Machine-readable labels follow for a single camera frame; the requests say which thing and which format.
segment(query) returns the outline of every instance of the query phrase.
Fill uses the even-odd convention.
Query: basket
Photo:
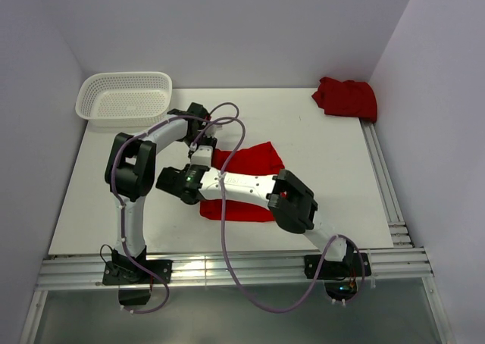
[[[159,122],[172,96],[165,73],[97,73],[87,79],[76,113],[100,127],[144,127]]]

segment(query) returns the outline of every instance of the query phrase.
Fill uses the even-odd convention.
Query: red towel
[[[342,83],[329,77],[320,79],[320,83],[311,97],[325,114],[377,121],[376,97],[369,84],[353,80]]]
[[[212,166],[221,169],[230,151],[216,149],[212,155]],[[285,168],[271,142],[255,145],[250,149],[240,149],[227,165],[227,172],[246,175],[278,174]],[[200,202],[200,215],[212,220],[221,219],[221,200]],[[274,221],[272,213],[261,206],[244,202],[227,201],[226,220],[232,221]]]

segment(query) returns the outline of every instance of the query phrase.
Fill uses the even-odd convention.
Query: crumpled red cloth
[[[324,77],[311,96],[325,114],[340,117],[359,117],[372,123],[377,121],[377,102],[374,91],[366,82],[344,82]]]
[[[212,166],[221,169],[230,151],[215,149],[212,155]],[[271,142],[255,145],[249,149],[240,149],[227,165],[227,172],[245,175],[278,174],[285,168],[280,156]],[[211,220],[221,219],[222,200],[207,200],[200,202],[200,215]],[[261,206],[234,202],[226,203],[226,220],[232,221],[274,221],[272,213]]]

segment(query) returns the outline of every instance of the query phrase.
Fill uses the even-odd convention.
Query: white table
[[[319,210],[338,233],[361,248],[392,248],[371,160],[358,119],[328,117],[311,99],[314,89],[175,89],[171,108],[190,102],[211,109],[232,101],[247,128],[243,147],[271,141],[286,168],[315,194]],[[232,114],[230,107],[217,116]],[[114,198],[104,172],[114,136],[88,124],[49,249],[50,255],[86,255],[116,240]],[[124,129],[135,133],[136,130]],[[218,132],[220,149],[232,149],[238,124]],[[187,147],[175,142],[157,156],[156,176],[163,167],[182,168]],[[144,234],[149,252],[219,252],[220,222],[199,215],[198,205],[185,205],[153,188],[146,199]],[[313,249],[304,237],[275,223],[227,223],[228,249],[238,252]]]

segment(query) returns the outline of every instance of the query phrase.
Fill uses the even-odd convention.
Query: metal frame
[[[435,294],[433,271],[423,248],[412,244],[408,228],[387,171],[374,125],[361,122],[362,131],[379,186],[380,197],[394,242],[394,249],[368,249],[371,263],[371,283],[396,278],[422,278],[427,290],[431,311],[444,343],[454,343],[440,298]],[[318,251],[251,252],[231,254],[231,262],[238,277],[245,284],[308,282],[304,275],[303,257]],[[227,286],[234,282],[227,272],[224,259],[218,253],[190,255],[149,255],[147,259],[172,260],[171,286]],[[98,256],[51,257],[44,260],[36,284],[22,338],[29,343],[35,338],[42,308],[48,291],[81,289],[117,289],[103,286],[104,263]],[[144,288],[147,285],[127,287]]]

